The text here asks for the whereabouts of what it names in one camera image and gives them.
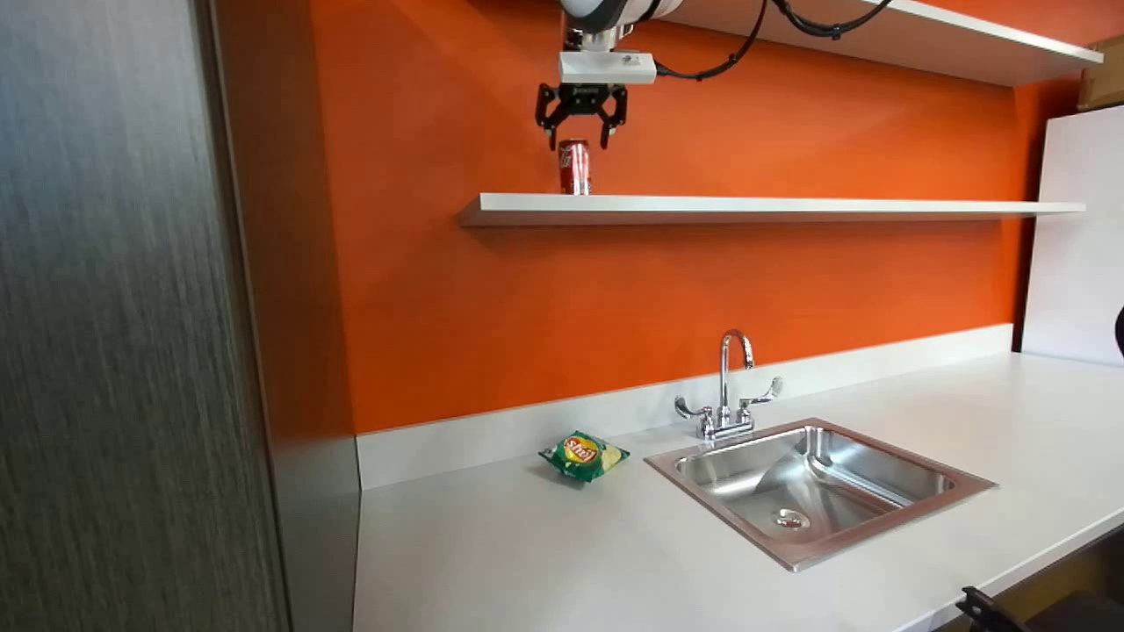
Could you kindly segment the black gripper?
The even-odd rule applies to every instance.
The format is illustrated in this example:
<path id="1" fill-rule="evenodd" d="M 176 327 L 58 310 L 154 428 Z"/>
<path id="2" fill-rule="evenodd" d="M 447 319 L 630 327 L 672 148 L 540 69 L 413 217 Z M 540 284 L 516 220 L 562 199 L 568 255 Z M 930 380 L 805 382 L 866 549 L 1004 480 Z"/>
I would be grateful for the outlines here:
<path id="1" fill-rule="evenodd" d="M 568 114 L 599 120 L 599 148 L 610 148 L 613 130 L 626 123 L 626 83 L 540 83 L 533 103 L 533 123 L 548 133 L 548 148 L 560 150 L 560 125 Z"/>

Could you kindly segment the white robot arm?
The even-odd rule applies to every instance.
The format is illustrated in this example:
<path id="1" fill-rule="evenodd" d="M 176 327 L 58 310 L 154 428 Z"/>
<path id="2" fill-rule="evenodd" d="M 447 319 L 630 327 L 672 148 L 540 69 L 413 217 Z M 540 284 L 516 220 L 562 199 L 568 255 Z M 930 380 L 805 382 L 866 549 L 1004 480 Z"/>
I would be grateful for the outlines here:
<path id="1" fill-rule="evenodd" d="M 626 51 L 617 42 L 644 20 L 667 17 L 681 0 L 562 0 L 560 79 L 536 89 L 533 123 L 560 144 L 568 114 L 598 114 L 599 139 L 626 123 L 630 89 L 657 79 L 650 51 Z"/>

